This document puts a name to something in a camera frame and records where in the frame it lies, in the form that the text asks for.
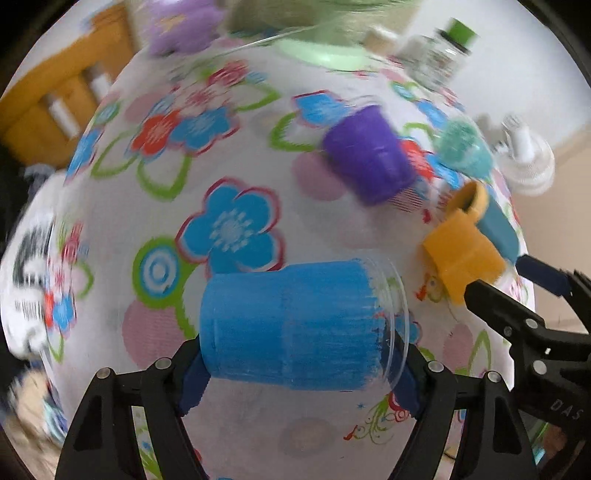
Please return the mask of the dark teal cup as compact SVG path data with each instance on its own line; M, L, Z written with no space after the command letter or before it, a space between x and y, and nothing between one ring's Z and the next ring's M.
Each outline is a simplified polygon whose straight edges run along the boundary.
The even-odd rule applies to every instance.
M463 211L499 254L515 264L520 253L517 233L484 183L473 180L457 190L447 203L446 215L456 210Z

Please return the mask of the glass jar green lid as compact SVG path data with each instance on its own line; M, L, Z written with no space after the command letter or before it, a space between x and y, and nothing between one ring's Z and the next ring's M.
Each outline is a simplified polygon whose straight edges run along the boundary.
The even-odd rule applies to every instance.
M478 34L452 18L431 37L414 36L401 49L401 58L411 77L430 91L447 87L471 55Z

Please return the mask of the green desk fan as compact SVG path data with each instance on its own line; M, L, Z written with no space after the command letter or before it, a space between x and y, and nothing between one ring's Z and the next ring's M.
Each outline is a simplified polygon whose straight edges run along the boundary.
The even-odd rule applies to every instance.
M223 1L224 26L257 45L335 71L365 70L368 41L394 44L420 1Z

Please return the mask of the beige padded jacket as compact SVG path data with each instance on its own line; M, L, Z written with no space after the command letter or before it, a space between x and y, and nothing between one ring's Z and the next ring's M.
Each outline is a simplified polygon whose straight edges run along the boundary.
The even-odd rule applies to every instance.
M8 412L2 421L11 446L35 479L54 479L61 447L45 419L46 375L28 370L8 392Z

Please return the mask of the white floor fan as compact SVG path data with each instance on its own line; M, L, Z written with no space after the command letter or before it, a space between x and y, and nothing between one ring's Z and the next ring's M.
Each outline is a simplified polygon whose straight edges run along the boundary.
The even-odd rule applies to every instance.
M556 172L550 144L516 114L505 116L501 131L503 138L492 152L511 192L528 197L546 193Z

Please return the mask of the purple plush bunny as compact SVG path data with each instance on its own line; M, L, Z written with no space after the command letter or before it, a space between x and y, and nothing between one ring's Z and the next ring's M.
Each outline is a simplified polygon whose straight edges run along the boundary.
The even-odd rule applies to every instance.
M148 1L151 55L194 54L211 46L224 11L211 0Z

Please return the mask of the wooden chair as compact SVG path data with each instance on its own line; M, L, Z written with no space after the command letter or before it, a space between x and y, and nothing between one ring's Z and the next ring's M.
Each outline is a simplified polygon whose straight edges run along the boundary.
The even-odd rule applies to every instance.
M1 145L63 168L137 47L122 1L78 1L35 42L1 96Z

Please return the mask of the blue plastic cup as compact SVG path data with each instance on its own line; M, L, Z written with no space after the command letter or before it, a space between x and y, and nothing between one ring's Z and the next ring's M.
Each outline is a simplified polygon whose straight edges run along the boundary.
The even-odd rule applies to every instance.
M396 386L409 307L383 255L217 274L202 296L199 343L214 378L301 391Z

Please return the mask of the purple plastic cup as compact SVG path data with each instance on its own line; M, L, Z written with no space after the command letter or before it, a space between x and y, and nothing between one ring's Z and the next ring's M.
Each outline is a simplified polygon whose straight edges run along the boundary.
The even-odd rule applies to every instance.
M322 149L335 174L366 205L394 198L417 178L402 140L377 104L356 109L336 122L325 133Z

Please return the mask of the white printed t-shirt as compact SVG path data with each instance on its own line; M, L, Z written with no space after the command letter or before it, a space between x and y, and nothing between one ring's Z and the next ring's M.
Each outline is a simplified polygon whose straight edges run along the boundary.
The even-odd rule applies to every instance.
M65 173L49 177L16 223L1 260L1 323L16 358L38 357L47 345L48 256Z

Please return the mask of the orange plastic cup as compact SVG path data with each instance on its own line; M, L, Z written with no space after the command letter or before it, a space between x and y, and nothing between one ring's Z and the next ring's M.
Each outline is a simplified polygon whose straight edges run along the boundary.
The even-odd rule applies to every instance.
M455 210L429 233L422 246L455 304L464 303L469 284L495 283L506 270L496 247L462 210Z

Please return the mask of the floral tablecloth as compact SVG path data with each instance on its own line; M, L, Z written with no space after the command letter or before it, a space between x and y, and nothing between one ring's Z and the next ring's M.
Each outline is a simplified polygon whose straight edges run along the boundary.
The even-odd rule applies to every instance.
M415 186L368 208L315 147L332 122L374 102L402 137ZM197 335L217 273L385 253L404 286L402 324L452 372L513 376L507 342L452 303L422 241L466 177L435 133L463 114L394 60L345 73L273 45L193 58L137 55L81 138L54 202L45 368L67 418L95 372L142 370Z

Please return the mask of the turquoise glitter plastic cup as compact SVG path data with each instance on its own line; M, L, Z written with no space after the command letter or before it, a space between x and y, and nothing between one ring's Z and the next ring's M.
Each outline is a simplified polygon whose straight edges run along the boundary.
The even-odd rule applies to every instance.
M484 137L466 117L447 121L436 137L435 150L443 165L471 178L485 180L493 169L493 156Z

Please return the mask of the cotton swab container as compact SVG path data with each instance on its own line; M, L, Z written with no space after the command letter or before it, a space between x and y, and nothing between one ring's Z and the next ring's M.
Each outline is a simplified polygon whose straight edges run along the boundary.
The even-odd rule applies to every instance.
M394 53L399 39L397 32L381 25L373 25L363 38L363 46L373 54L386 57Z

